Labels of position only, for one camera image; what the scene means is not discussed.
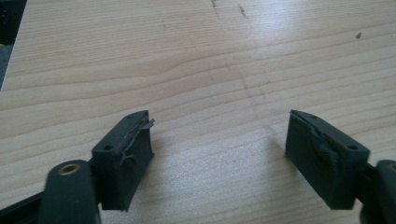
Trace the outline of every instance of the scratch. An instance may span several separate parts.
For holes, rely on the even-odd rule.
[[[244,16],[246,19],[248,19],[248,16],[245,13],[245,9],[240,4],[238,4],[238,7],[239,7],[239,11],[241,12],[242,16]]]

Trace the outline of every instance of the metal rivet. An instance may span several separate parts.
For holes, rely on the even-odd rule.
[[[79,170],[81,166],[75,163],[72,164],[67,164],[61,169],[59,169],[58,174],[59,175],[71,175],[75,173],[77,170]]]

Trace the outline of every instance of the clamp jaw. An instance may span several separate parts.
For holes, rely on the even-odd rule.
[[[67,161],[48,174],[40,192],[0,211],[0,223],[101,223],[104,210],[128,210],[154,154],[148,111],[122,119],[92,150],[89,161]]]
[[[292,110],[286,156],[331,209],[363,203],[361,223],[396,223],[396,161],[367,163],[370,150],[323,119]]]

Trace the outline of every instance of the wood grain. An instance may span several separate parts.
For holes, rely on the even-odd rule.
[[[0,93],[0,207],[148,109],[155,157],[104,223],[359,223],[284,157],[289,111],[396,160],[395,1],[30,0]]]

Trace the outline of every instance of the light wood surface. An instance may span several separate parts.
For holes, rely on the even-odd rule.
[[[289,111],[396,160],[395,86],[392,0],[29,0],[0,93],[0,207],[148,109],[156,155],[104,223],[359,223],[359,202],[331,211],[284,157]]]

